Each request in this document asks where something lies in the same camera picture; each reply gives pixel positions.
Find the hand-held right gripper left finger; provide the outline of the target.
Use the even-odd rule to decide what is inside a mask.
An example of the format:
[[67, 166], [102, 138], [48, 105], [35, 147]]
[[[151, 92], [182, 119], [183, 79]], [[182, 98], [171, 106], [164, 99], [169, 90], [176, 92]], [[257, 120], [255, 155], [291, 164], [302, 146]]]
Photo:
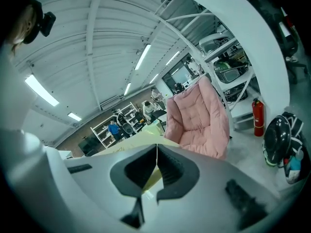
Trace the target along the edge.
[[79, 233], [156, 233], [155, 200], [143, 188], [156, 167], [157, 145], [145, 145], [111, 154], [74, 158], [64, 164], [82, 191], [85, 205]]

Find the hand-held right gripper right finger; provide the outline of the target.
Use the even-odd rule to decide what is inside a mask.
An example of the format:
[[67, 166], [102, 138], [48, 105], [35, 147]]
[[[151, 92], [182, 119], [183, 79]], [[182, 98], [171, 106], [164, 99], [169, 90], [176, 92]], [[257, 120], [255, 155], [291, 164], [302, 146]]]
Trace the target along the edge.
[[148, 208], [145, 233], [262, 233], [279, 199], [232, 164], [159, 145], [163, 188]]

